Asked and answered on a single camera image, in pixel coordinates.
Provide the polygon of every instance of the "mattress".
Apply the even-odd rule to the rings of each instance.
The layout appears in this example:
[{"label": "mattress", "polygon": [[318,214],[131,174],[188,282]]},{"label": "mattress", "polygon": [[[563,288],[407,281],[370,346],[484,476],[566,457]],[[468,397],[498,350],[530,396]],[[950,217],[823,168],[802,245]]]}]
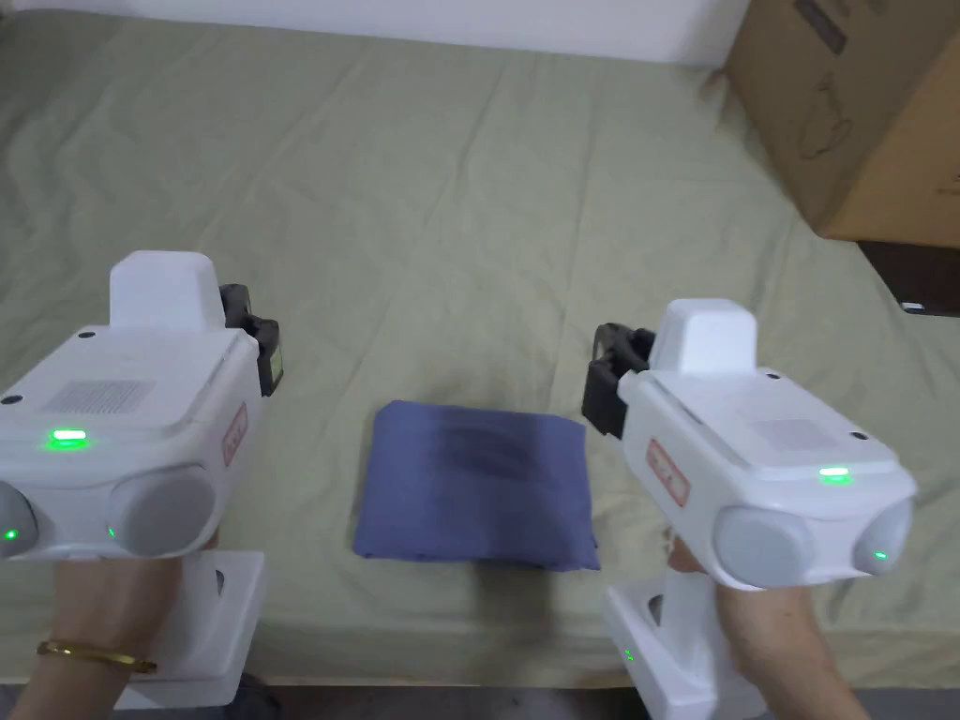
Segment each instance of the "mattress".
[{"label": "mattress", "polygon": [[[248,669],[281,684],[626,684],[604,588],[663,522],[588,433],[603,569],[363,560],[374,413],[555,413],[594,328],[678,297],[760,321],[763,364],[892,446],[920,486],[892,574],[819,588],[861,686],[960,684],[960,324],[901,312],[798,217],[722,75],[376,38],[28,12],[0,28],[0,387],[108,318],[108,270],[196,250],[281,322],[226,548],[266,552]],[[32,665],[50,567],[0,566],[0,677]]]}]

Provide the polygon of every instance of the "folded blue cloth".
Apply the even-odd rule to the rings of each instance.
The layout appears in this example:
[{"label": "folded blue cloth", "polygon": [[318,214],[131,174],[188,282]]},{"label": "folded blue cloth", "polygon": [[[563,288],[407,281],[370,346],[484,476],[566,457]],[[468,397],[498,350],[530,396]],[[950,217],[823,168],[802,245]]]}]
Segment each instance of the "folded blue cloth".
[{"label": "folded blue cloth", "polygon": [[599,570],[584,442],[552,415],[395,400],[373,422],[353,551]]}]

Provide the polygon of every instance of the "speaker grille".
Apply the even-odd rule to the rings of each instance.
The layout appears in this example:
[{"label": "speaker grille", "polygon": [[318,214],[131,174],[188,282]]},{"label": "speaker grille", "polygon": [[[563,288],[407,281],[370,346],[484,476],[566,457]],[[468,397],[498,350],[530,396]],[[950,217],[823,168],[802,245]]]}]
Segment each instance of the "speaker grille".
[{"label": "speaker grille", "polygon": [[41,408],[45,413],[124,415],[140,406],[156,383],[139,380],[73,380]]}]

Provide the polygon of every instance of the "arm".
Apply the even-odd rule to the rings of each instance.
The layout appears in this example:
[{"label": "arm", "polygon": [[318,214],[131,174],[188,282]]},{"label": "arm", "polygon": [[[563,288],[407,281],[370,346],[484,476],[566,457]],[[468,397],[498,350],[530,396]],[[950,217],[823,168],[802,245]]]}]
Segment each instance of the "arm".
[{"label": "arm", "polygon": [[[147,658],[180,587],[180,560],[100,560],[57,566],[51,637]],[[109,716],[131,672],[96,660],[44,656],[10,720]]]},{"label": "arm", "polygon": [[717,615],[738,669],[778,720],[868,720],[837,671],[807,588],[717,588]]},{"label": "arm", "polygon": [[95,660],[46,656],[20,694],[10,720],[103,720],[130,676],[129,671]]}]

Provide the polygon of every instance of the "white base stand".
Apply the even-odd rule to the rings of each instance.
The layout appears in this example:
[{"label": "white base stand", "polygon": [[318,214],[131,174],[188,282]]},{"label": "white base stand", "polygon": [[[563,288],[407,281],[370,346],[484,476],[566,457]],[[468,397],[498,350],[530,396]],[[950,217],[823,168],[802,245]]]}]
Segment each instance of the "white base stand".
[{"label": "white base stand", "polygon": [[[659,619],[651,601],[662,598]],[[743,720],[766,710],[759,691],[732,668],[706,575],[613,586],[604,616],[653,720]]]},{"label": "white base stand", "polygon": [[230,703],[250,652],[265,588],[263,553],[207,551],[183,558],[180,596],[151,657],[158,672],[134,676],[116,709]]}]

